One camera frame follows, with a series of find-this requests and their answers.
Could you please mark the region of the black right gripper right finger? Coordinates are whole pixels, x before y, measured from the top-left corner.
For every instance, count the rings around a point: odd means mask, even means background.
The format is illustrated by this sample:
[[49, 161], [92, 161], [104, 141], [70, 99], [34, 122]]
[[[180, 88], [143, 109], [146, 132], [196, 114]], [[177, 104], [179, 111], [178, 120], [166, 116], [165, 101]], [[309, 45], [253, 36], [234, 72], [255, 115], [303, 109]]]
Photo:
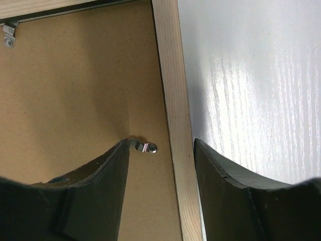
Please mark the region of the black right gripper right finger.
[[207, 240], [320, 240], [320, 178], [286, 184], [195, 139]]

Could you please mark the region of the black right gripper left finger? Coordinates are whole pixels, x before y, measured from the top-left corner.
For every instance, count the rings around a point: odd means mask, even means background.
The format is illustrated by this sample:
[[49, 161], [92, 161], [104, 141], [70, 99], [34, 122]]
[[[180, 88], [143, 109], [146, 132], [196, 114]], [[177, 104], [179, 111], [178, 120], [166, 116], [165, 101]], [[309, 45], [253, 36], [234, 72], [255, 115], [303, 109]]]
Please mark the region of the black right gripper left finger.
[[128, 166], [124, 139], [47, 183], [1, 178], [1, 240], [117, 240]]

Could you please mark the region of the wooden picture frame black front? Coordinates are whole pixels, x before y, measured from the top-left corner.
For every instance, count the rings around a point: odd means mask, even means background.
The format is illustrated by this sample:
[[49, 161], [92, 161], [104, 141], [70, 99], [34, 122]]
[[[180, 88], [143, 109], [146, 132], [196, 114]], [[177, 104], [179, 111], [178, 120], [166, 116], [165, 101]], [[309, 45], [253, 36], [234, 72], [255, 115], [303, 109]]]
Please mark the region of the wooden picture frame black front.
[[[1, 46], [5, 46], [3, 32], [5, 23], [18, 21], [22, 24], [129, 2], [134, 1], [1, 1]], [[163, 87], [181, 240], [202, 240], [178, 2], [150, 2]]]

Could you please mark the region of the brown frame backing board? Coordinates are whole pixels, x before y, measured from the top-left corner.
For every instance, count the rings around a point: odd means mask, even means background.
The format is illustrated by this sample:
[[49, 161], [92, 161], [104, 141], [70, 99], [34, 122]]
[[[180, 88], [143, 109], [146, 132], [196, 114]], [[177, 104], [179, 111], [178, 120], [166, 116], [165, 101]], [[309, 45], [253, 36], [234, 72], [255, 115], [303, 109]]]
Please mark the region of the brown frame backing board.
[[1, 175], [47, 182], [118, 141], [130, 150], [120, 240], [181, 240], [150, 1], [19, 24], [1, 46]]

